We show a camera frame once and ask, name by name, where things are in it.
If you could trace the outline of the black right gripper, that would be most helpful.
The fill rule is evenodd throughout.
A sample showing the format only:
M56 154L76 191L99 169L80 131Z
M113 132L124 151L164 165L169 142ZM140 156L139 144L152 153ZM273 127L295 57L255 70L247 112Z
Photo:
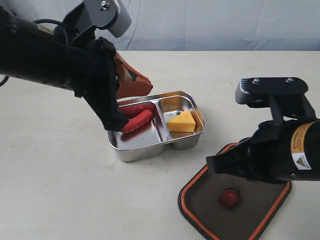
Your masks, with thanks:
M316 180L316 114L304 95L272 96L272 120L225 152L206 157L208 170L279 184Z

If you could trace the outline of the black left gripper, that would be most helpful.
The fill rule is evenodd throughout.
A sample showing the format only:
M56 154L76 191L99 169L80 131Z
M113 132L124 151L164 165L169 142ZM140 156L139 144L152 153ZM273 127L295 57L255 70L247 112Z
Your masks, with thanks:
M131 67L112 42L97 37L84 2L78 4L57 26L54 50L61 86L75 97L84 98L106 130L119 131L128 122L120 113L117 99L147 96L151 81Z

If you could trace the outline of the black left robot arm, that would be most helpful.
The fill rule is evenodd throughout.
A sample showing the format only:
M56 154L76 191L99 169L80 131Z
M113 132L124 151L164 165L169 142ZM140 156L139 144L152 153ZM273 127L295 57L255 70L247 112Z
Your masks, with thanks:
M153 116L152 104L119 107L118 100L148 95L153 85L132 68L114 44L96 37L108 30L121 37L132 23L120 0L84 0L62 21L27 20L7 0L0 3L0 73L73 91L108 131L130 133Z

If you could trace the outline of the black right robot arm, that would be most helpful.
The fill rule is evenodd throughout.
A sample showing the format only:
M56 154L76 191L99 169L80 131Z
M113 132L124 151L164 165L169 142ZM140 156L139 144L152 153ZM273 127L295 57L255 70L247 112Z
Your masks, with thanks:
M304 95L270 96L272 120L225 152L206 157L213 174L280 184L319 181L320 120Z

